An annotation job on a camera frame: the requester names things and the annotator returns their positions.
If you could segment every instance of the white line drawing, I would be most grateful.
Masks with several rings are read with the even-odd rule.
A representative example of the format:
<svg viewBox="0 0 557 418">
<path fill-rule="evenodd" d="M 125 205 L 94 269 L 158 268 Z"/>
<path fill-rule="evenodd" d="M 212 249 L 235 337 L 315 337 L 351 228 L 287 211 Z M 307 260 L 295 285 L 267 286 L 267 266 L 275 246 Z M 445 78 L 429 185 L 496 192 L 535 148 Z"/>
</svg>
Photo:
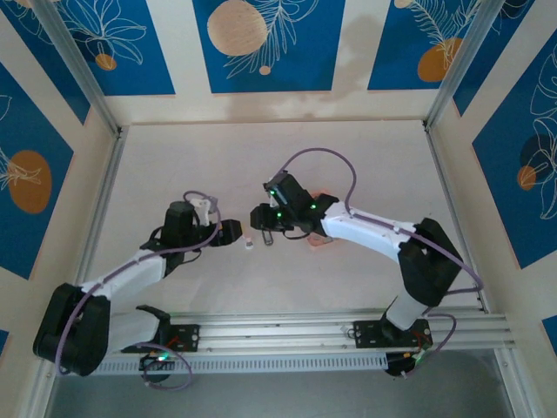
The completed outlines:
<svg viewBox="0 0 557 418">
<path fill-rule="evenodd" d="M 17 0 L 3 1 L 11 6 L 10 10 L 26 30 L 50 44 L 32 9 Z M 143 63 L 143 54 L 134 42 L 146 35 L 147 27 L 120 17 L 120 0 L 57 0 L 54 4 L 85 60 L 95 62 L 106 71 L 116 69 L 117 57 L 138 65 Z M 30 24 L 36 21 L 38 31 Z"/>
<path fill-rule="evenodd" d="M 414 14 L 418 28 L 430 38 L 430 44 L 443 52 L 443 66 L 448 69 L 460 46 L 464 29 L 472 22 L 478 12 L 481 0 L 472 0 L 468 5 L 464 0 L 454 13 L 449 13 L 445 0 L 395 0 L 395 6 L 407 8 Z"/>
<path fill-rule="evenodd" d="M 547 57 L 530 101 L 537 149 L 520 169 L 519 186 L 528 191 L 540 185 L 540 219 L 557 216 L 557 45 Z"/>
<path fill-rule="evenodd" d="M 306 1 L 252 0 L 251 4 L 246 0 L 227 0 L 220 4 L 211 14 L 207 24 L 215 47 L 223 51 L 220 45 L 226 41 L 223 39 L 222 30 L 226 33 L 241 30 L 242 36 L 229 38 L 226 46 L 232 51 L 241 50 L 242 46 L 247 49 L 251 46 L 252 49 L 247 53 L 227 54 L 229 61 L 225 67 L 230 67 L 227 78 L 232 78 L 242 71 L 259 71 L 264 76 L 270 74 L 272 67 L 288 53 L 288 45 L 292 43 L 294 46 L 297 43 L 294 24 L 308 17 L 319 4 L 319 0 L 311 0 L 311 5 L 302 9 Z M 228 26 L 224 17 L 229 15 L 230 10 L 235 10 L 235 15 L 239 18 Z"/>
<path fill-rule="evenodd" d="M 524 15 L 524 13 L 526 13 L 527 5 L 531 1 L 532 0 L 521 0 L 522 3 L 517 4 L 505 2 L 503 4 L 503 7 L 501 7 L 499 15 L 491 25 L 491 29 L 497 32 L 497 35 L 500 35 L 503 20 L 520 19 Z"/>
<path fill-rule="evenodd" d="M 0 122 L 8 114 L 8 111 L 10 110 L 10 103 L 10 96 L 0 95 Z M 10 182 L 13 182 L 13 184 L 16 185 L 18 180 L 30 181 L 31 183 L 40 185 L 41 180 L 37 178 L 40 172 L 40 168 L 30 171 L 14 164 L 2 151 L 2 148 L 0 148 L 0 191 L 5 189 Z"/>
<path fill-rule="evenodd" d="M 516 3 L 516 0 L 512 3 L 504 3 L 498 18 L 492 25 L 495 32 L 500 34 L 503 19 L 520 18 L 531 0 L 519 1 L 521 3 Z M 443 69 L 445 71 L 439 71 L 437 77 L 426 77 L 424 81 L 440 81 L 445 76 L 446 70 L 456 56 L 466 30 L 478 14 L 481 3 L 482 0 L 470 0 L 466 5 L 465 0 L 460 0 L 456 11 L 450 13 L 446 9 L 445 0 L 394 0 L 394 5 L 397 8 L 409 9 L 414 14 L 414 21 L 418 28 L 427 34 L 430 44 L 433 45 L 428 52 L 438 51 L 443 54 Z"/>
<path fill-rule="evenodd" d="M 21 0 L 3 0 L 4 4 L 13 15 L 19 20 L 19 23 L 27 30 L 30 34 L 35 35 L 43 42 L 48 45 L 52 45 L 50 38 L 43 29 L 43 26 L 39 23 L 37 16 L 29 5 L 25 2 L 22 3 Z"/>
</svg>

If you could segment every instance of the leaf illustration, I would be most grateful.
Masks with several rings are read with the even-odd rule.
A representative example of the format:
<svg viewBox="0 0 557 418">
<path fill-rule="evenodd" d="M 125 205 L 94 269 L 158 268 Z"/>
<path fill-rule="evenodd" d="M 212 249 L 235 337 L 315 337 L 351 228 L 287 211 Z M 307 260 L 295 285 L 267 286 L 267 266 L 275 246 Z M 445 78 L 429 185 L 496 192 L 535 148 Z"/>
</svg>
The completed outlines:
<svg viewBox="0 0 557 418">
<path fill-rule="evenodd" d="M 4 119 L 4 117 L 8 114 L 8 110 L 10 109 L 10 102 L 10 96 L 6 96 L 4 94 L 0 95 L 0 120 Z"/>
<path fill-rule="evenodd" d="M 52 41 L 44 31 L 43 26 L 38 21 L 32 9 L 22 6 L 14 0 L 3 0 L 3 2 L 25 30 L 31 35 L 38 37 L 45 44 L 52 45 Z"/>
<path fill-rule="evenodd" d="M 261 47 L 242 57 L 230 57 L 225 67 L 231 67 L 227 78 L 232 78 L 244 70 L 250 73 L 263 66 L 272 68 L 280 60 L 281 54 L 288 53 L 288 45 L 295 45 L 298 38 L 294 23 L 309 16 L 317 7 L 319 0 L 304 12 L 300 5 L 306 0 L 254 0 L 253 6 L 265 20 L 267 39 Z"/>
<path fill-rule="evenodd" d="M 418 28 L 427 34 L 431 44 L 443 44 L 453 37 L 456 24 L 449 16 L 445 2 L 414 0 L 408 8 L 414 12 L 414 20 Z"/>
</svg>

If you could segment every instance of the white wall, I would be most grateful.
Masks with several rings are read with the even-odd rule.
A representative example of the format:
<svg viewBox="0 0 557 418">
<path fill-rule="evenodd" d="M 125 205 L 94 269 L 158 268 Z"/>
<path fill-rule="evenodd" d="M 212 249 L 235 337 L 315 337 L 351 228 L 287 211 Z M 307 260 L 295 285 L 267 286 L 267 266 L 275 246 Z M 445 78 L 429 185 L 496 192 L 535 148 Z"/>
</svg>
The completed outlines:
<svg viewBox="0 0 557 418">
<path fill-rule="evenodd" d="M 553 0 L 536 0 L 463 118 L 450 105 L 433 130 L 492 309 L 507 314 L 547 416 L 557 408 L 557 357 L 541 320 L 556 314 L 557 253 L 519 269 L 472 142 L 554 33 L 556 17 Z"/>
<path fill-rule="evenodd" d="M 423 118 L 437 90 L 367 90 L 391 1 L 346 1 L 332 91 L 212 95 L 192 3 L 148 0 L 176 96 L 107 101 L 122 125 Z"/>
<path fill-rule="evenodd" d="M 74 151 L 31 278 L 0 268 L 0 329 L 10 331 L 0 360 L 0 416 L 10 417 L 35 377 L 31 346 L 52 291 L 73 281 L 113 138 L 93 110 L 85 125 L 79 123 L 2 13 L 0 62 Z"/>
</svg>

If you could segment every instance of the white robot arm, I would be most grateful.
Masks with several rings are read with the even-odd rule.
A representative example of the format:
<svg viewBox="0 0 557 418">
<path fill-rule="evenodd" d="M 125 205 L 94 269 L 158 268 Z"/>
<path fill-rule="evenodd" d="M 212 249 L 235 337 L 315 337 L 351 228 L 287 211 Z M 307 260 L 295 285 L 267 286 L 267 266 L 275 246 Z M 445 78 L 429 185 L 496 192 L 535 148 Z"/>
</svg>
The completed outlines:
<svg viewBox="0 0 557 418">
<path fill-rule="evenodd" d="M 446 256 L 407 234 L 426 237 L 460 259 L 441 226 L 432 219 L 423 219 L 419 224 L 399 222 L 349 209 L 345 202 L 326 194 L 314 199 L 286 171 L 265 183 L 264 188 L 272 203 L 261 204 L 252 211 L 253 228 L 283 233 L 298 227 L 306 234 L 350 240 L 399 263 L 404 289 L 376 327 L 377 340 L 384 347 L 403 347 L 417 319 L 428 308 L 439 305 L 460 271 Z"/>
<path fill-rule="evenodd" d="M 236 241 L 242 235 L 240 222 L 222 220 L 216 231 L 217 224 L 209 220 L 211 205 L 209 198 L 172 202 L 164 225 L 153 231 L 149 240 L 122 266 L 80 287 L 67 283 L 58 287 L 50 298 L 33 352 L 55 361 L 64 327 L 78 303 L 93 290 L 79 317 L 71 324 L 71 332 L 63 344 L 62 367 L 86 376 L 97 368 L 106 353 L 143 341 L 167 344 L 171 339 L 170 315 L 145 305 L 132 313 L 114 314 L 112 303 L 171 274 L 185 263 L 184 254 L 188 248 L 199 251 L 195 248 L 205 243 L 226 246 Z"/>
</svg>

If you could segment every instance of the purple cable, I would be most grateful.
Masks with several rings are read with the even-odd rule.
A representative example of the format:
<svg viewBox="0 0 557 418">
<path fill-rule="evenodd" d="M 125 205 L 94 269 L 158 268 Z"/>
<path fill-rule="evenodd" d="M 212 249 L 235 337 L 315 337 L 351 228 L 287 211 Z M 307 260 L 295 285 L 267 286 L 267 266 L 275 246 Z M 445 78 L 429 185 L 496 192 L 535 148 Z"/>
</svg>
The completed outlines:
<svg viewBox="0 0 557 418">
<path fill-rule="evenodd" d="M 436 313 L 428 313 L 427 314 L 427 318 L 449 318 L 451 320 L 453 320 L 453 326 L 451 327 L 451 330 L 449 331 L 449 334 L 446 335 L 445 339 L 439 343 L 439 345 L 435 348 L 435 350 L 433 350 L 433 353 L 438 353 L 439 351 L 441 351 L 441 349 L 447 344 L 447 342 L 449 342 L 449 340 L 451 339 L 451 337 L 454 334 L 454 331 L 456 331 L 456 318 L 454 317 L 454 315 L 451 315 L 450 313 L 441 313 L 441 312 L 436 312 Z"/>
<path fill-rule="evenodd" d="M 208 199 L 209 196 L 207 196 L 206 194 L 202 193 L 202 192 L 197 192 L 197 191 L 188 191 L 186 193 L 184 193 L 184 197 L 186 197 L 188 194 L 190 193 L 195 193 L 199 196 L 201 196 L 204 199 Z M 89 292 L 87 292 L 83 298 L 81 298 L 81 300 L 77 303 L 75 309 L 71 312 L 70 317 L 68 318 L 68 321 L 66 322 L 66 325 L 64 326 L 64 330 L 62 331 L 62 335 L 60 336 L 60 342 L 58 342 L 58 347 L 56 350 L 56 357 L 54 360 L 54 363 L 56 365 L 56 370 L 57 373 L 59 375 L 65 375 L 68 374 L 68 371 L 65 371 L 62 369 L 60 362 L 62 361 L 62 352 L 64 351 L 64 346 L 66 344 L 66 341 L 68 339 L 68 334 L 70 333 L 71 330 L 71 326 L 72 324 L 75 322 L 76 318 L 78 317 L 79 313 L 81 312 L 81 310 L 83 309 L 85 303 L 87 302 L 87 300 L 99 289 L 101 288 L 103 285 L 105 285 L 106 283 L 108 283 L 109 281 L 111 281 L 112 279 L 114 279 L 115 277 L 117 277 L 119 274 L 123 273 L 124 271 L 126 271 L 128 268 L 130 268 L 131 266 L 135 266 L 136 264 L 139 264 L 142 261 L 151 259 L 153 257 L 157 257 L 159 255 L 165 255 L 165 254 L 171 254 L 171 253 L 188 253 L 189 251 L 193 251 L 193 250 L 197 250 L 199 248 L 203 248 L 204 246 L 208 245 L 213 238 L 215 238 L 215 236 L 217 236 L 218 230 L 220 229 L 220 211 L 218 209 L 218 207 L 215 205 L 215 212 L 217 213 L 217 227 L 215 228 L 215 230 L 212 232 L 212 234 L 209 236 L 209 238 L 207 238 L 205 241 L 203 241 L 200 244 L 196 244 L 195 246 L 186 246 L 184 248 L 172 248 L 169 250 L 163 250 L 163 251 L 158 251 L 156 253 L 151 253 L 151 254 L 146 254 L 143 257 L 140 257 L 138 260 L 132 260 L 132 261 L 128 261 L 126 264 L 124 264 L 123 266 L 119 267 L 117 270 L 115 270 L 114 272 L 108 274 L 101 283 L 97 283 L 95 286 L 93 286 Z"/>
<path fill-rule="evenodd" d="M 149 368 L 151 367 L 151 365 L 153 364 L 158 364 L 157 361 L 152 362 L 151 364 L 149 364 L 148 366 L 146 366 L 143 370 L 143 374 L 142 374 L 142 378 L 145 382 L 145 385 L 149 388 L 153 388 L 156 390 L 167 390 L 170 392 L 177 392 L 178 390 L 182 390 L 182 389 L 186 389 L 188 386 L 191 385 L 191 379 L 193 379 L 193 372 L 191 371 L 191 366 L 190 363 L 182 356 L 180 355 L 180 353 L 165 347 L 165 346 L 161 346 L 160 344 L 154 344 L 152 342 L 139 342 L 138 344 L 135 345 L 136 347 L 148 347 L 148 348 L 155 348 L 157 350 L 160 351 L 165 351 L 167 353 L 172 354 L 174 357 L 179 358 L 184 364 L 185 364 L 185 368 L 188 369 L 188 381 L 182 385 L 178 385 L 178 386 L 170 386 L 170 387 L 166 387 L 166 386 L 160 386 L 160 385 L 156 385 L 152 382 L 150 382 L 147 379 L 147 370 L 149 370 Z"/>
<path fill-rule="evenodd" d="M 358 213 L 351 213 L 350 198 L 352 197 L 352 194 L 354 193 L 354 189 L 356 188 L 356 183 L 358 181 L 358 176 L 356 174 L 356 169 L 354 168 L 354 165 L 350 162 L 350 160 L 348 160 L 348 158 L 346 158 L 340 152 L 336 152 L 336 151 L 331 150 L 329 148 L 321 148 L 321 147 L 306 148 L 306 149 L 304 149 L 302 151 L 299 151 L 299 152 L 296 152 L 294 155 L 292 155 L 286 161 L 286 163 L 282 167 L 280 167 L 280 170 L 278 170 L 278 173 L 282 172 L 294 159 L 296 159 L 300 155 L 305 154 L 307 152 L 314 152 L 314 151 L 328 152 L 332 155 L 335 155 L 335 156 L 339 157 L 340 159 L 342 159 L 348 165 L 348 168 L 350 168 L 350 171 L 352 172 L 352 184 L 350 185 L 350 189 L 348 190 L 348 193 L 346 194 L 346 198 L 345 198 L 346 211 L 348 213 L 350 213 L 356 219 L 364 220 L 366 222 L 370 222 L 372 224 L 382 226 L 386 229 L 394 231 L 395 226 L 392 225 L 392 224 L 389 224 L 388 222 L 384 222 L 384 221 L 379 220 L 379 219 L 370 218 L 368 216 L 360 215 Z M 404 228 L 399 228 L 399 232 L 403 233 L 403 234 L 405 234 L 405 235 L 407 235 L 411 238 L 417 239 L 418 241 L 421 241 L 422 243 L 426 244 L 427 246 L 434 249 L 435 251 L 443 254 L 445 257 L 450 259 L 457 266 L 459 266 L 464 271 L 466 271 L 468 274 L 470 274 L 470 276 L 474 279 L 474 281 L 477 284 L 476 287 L 470 287 L 468 289 L 450 290 L 446 293 L 446 295 L 457 294 L 457 293 L 474 293 L 474 292 L 478 292 L 478 291 L 480 291 L 481 289 L 484 288 L 484 283 L 483 283 L 481 277 L 470 266 L 468 266 L 466 263 L 462 262 L 462 260 L 455 257 L 453 254 L 448 252 L 442 246 L 439 246 L 436 243 L 434 243 L 433 241 L 427 239 L 426 237 L 422 237 L 421 235 L 418 235 L 417 233 L 413 233 L 412 231 L 408 231 L 407 229 L 404 229 Z"/>
<path fill-rule="evenodd" d="M 426 310 L 426 313 L 429 312 L 431 310 L 431 308 L 428 308 Z M 439 351 L 441 351 L 441 349 L 447 344 L 447 342 L 449 342 L 449 340 L 451 339 L 451 337 L 454 334 L 454 331 L 456 330 L 456 318 L 454 317 L 454 315 L 451 315 L 450 313 L 430 313 L 427 315 L 427 318 L 431 318 L 431 317 L 443 317 L 443 318 L 449 318 L 451 320 L 453 320 L 453 326 L 451 327 L 449 334 L 446 335 L 445 339 L 439 343 L 439 345 L 433 350 L 433 352 L 427 356 L 427 359 L 430 359 L 433 355 L 437 354 Z M 408 373 L 406 373 L 406 377 L 416 373 L 417 368 L 414 367 L 411 371 L 409 371 Z"/>
</svg>

